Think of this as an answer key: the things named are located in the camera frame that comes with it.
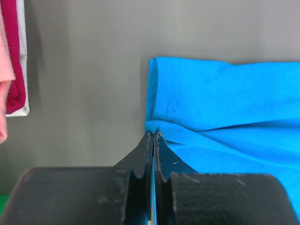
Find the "pink fabric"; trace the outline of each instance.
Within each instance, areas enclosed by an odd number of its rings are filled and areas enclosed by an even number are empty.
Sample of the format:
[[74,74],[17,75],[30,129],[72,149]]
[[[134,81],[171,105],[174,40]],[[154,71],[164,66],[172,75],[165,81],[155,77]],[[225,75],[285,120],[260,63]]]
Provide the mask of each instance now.
[[15,75],[10,62],[0,4],[0,143],[4,142],[7,138],[5,102],[10,83],[14,78]]
[[16,0],[0,0],[10,60],[15,73],[6,101],[6,113],[11,114],[25,105],[25,85],[20,64],[19,28]]

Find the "gray backdrop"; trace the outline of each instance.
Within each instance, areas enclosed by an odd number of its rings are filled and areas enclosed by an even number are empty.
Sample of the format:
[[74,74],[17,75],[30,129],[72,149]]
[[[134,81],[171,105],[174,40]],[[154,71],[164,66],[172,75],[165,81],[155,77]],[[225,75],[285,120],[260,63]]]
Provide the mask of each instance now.
[[144,129],[148,59],[300,59],[299,0],[25,0],[30,113],[0,194],[33,166],[113,165]]

